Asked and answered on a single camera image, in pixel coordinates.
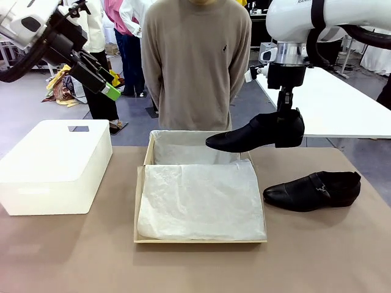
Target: white tissue paper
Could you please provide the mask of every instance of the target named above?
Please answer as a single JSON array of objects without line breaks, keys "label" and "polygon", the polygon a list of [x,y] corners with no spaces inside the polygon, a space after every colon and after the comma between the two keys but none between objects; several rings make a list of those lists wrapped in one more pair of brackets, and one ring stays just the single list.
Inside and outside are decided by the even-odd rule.
[{"label": "white tissue paper", "polygon": [[137,228],[163,240],[266,240],[251,162],[145,166]]},{"label": "white tissue paper", "polygon": [[240,154],[226,153],[205,145],[214,131],[159,131],[151,132],[155,140],[153,156],[156,165],[229,164],[240,159]]}]

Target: gray floor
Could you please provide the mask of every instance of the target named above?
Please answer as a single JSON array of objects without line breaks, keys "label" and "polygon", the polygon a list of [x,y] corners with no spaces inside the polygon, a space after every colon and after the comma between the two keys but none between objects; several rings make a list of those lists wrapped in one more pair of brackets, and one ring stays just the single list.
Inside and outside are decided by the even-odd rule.
[{"label": "gray floor", "polygon": [[[118,60],[113,60],[112,63],[116,72],[120,72]],[[347,72],[351,76],[350,79],[342,79],[376,99],[386,84],[386,78],[360,69],[358,66],[357,68],[357,70]],[[86,106],[67,109],[55,103],[40,103],[45,95],[45,78],[40,73],[32,73],[13,84],[0,84],[0,98],[2,99],[0,157],[39,121],[48,118],[80,119],[87,113]],[[129,125],[112,137],[113,145],[147,145],[149,132],[159,128],[158,119],[150,118],[145,110],[146,107],[151,106],[152,102],[149,98],[121,97],[118,100],[117,108],[120,118],[128,121]],[[272,112],[274,108],[254,81],[243,85],[231,111],[233,127],[239,128],[258,113]],[[87,114],[85,118],[91,118],[90,114]],[[306,145],[308,147],[337,147],[343,151],[374,185],[385,201],[391,205],[391,180],[389,180],[391,142],[388,140],[307,139],[303,141],[302,146]]]}]

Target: brown table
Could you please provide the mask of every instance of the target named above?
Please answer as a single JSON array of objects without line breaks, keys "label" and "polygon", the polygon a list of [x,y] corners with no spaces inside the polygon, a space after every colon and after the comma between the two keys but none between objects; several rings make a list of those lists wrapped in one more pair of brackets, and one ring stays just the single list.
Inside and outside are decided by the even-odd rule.
[{"label": "brown table", "polygon": [[[146,148],[115,147],[87,215],[0,210],[0,292],[391,292],[391,211],[366,179],[351,208],[265,206],[268,243],[133,244],[136,167]],[[260,190],[309,173],[355,170],[338,150],[252,152]]]}]

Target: tabletop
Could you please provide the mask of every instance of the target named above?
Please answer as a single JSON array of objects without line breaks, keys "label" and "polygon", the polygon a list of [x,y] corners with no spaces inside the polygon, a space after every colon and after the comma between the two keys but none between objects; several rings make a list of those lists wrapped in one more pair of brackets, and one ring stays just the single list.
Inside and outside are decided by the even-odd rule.
[{"label": "tabletop", "polygon": [[[257,82],[277,108],[279,91]],[[322,68],[308,68],[304,83],[293,89],[293,109],[299,108],[306,137],[391,138],[391,111]]]},{"label": "tabletop", "polygon": [[[365,178],[350,208],[265,205],[267,244],[134,244],[145,152],[114,147],[86,215],[10,217],[0,208],[0,292],[390,292],[391,210]],[[321,170],[356,170],[331,148],[251,155],[261,191]]]}]

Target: white jacket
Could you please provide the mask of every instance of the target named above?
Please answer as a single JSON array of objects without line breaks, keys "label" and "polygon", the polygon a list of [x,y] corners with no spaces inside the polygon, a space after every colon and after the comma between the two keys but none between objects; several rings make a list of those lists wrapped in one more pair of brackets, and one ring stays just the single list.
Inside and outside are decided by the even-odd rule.
[{"label": "white jacket", "polygon": [[141,27],[144,24],[145,14],[156,0],[123,0],[120,8],[120,16],[128,30],[141,38]]},{"label": "white jacket", "polygon": [[[64,0],[64,5],[71,6],[77,0]],[[88,0],[87,7],[91,15],[87,12],[80,12],[80,17],[77,22],[81,28],[87,33],[88,41],[83,46],[87,52],[99,53],[104,51],[106,40],[103,32],[103,8],[101,0]]]}]

